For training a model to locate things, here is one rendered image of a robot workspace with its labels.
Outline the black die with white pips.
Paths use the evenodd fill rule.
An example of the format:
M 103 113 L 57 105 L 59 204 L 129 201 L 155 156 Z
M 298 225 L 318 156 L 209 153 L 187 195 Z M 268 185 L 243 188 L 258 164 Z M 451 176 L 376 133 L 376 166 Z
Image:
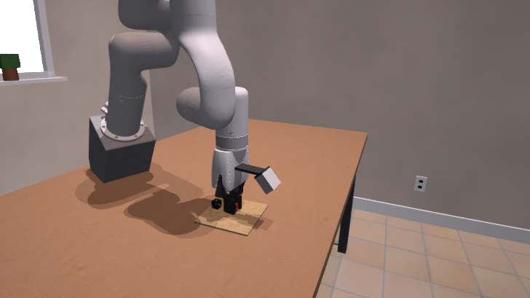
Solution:
M 218 210 L 222 206 L 222 200 L 219 200 L 219 199 L 216 198 L 216 199 L 211 201 L 211 205 L 212 205 L 212 208 Z

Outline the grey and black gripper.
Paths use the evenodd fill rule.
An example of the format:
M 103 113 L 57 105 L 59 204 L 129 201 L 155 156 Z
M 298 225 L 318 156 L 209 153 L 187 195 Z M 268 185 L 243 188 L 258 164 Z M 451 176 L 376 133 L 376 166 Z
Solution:
M 215 197 L 224 199 L 224 212 L 232 215 L 236 213 L 235 203 L 239 210 L 242 208 L 243 187 L 249 177 L 249 173 L 234 169 L 242 163 L 250 164 L 248 145 L 241 149 L 214 149 L 212 187 L 216 188 Z

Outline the tan mat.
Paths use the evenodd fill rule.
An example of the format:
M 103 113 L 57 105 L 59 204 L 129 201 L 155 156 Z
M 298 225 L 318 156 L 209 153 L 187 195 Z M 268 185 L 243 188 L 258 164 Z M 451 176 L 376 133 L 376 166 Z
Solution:
M 231 215 L 224 212 L 224 199 L 219 199 L 222 200 L 222 206 L 218 210 L 211 205 L 194 223 L 248 236 L 268 207 L 267 204 L 242 200 L 242 208 Z

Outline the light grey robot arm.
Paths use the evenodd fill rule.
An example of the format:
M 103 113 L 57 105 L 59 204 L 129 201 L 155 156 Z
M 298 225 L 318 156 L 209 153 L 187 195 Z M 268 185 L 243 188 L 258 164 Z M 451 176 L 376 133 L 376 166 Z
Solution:
M 194 64 L 199 87 L 180 93 L 178 113 L 215 130 L 217 147 L 246 147 L 248 92 L 235 87 L 232 65 L 218 38 L 215 0 L 119 0 L 118 13 L 127 28 L 157 32 L 124 32 L 110 39 L 108 110 L 100 109 L 105 113 L 102 134 L 122 143 L 143 136 L 147 82 L 141 72 L 171 67 L 181 46 Z

